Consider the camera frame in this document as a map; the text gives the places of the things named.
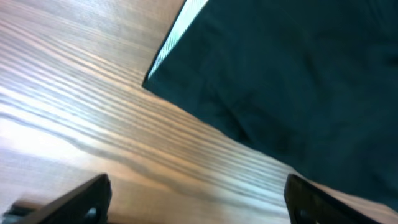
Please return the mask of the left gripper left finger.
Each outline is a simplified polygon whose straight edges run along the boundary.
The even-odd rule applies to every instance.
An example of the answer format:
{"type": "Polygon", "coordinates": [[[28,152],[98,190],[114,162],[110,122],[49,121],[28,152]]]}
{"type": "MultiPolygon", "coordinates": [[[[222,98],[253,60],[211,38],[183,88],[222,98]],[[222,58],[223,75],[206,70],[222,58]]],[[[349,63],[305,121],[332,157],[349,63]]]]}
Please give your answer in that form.
{"type": "Polygon", "coordinates": [[[40,209],[14,203],[2,224],[107,224],[111,197],[109,177],[100,174],[40,209]]]}

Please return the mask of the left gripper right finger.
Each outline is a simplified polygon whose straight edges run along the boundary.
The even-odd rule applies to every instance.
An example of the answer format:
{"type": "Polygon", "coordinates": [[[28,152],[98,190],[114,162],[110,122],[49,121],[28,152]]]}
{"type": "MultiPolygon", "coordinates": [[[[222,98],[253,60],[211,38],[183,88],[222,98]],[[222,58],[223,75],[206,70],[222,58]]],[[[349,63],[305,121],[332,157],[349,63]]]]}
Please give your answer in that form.
{"type": "Polygon", "coordinates": [[[294,174],[284,198],[291,224],[379,224],[294,174]]]}

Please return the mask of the black shorts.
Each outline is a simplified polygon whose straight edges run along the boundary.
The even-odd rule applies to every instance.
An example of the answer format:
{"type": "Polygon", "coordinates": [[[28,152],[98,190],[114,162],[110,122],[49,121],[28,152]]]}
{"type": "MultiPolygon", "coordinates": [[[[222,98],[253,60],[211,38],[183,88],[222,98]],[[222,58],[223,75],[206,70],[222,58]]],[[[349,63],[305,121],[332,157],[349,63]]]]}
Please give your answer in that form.
{"type": "Polygon", "coordinates": [[[143,86],[229,138],[397,208],[397,2],[207,2],[143,86]]]}

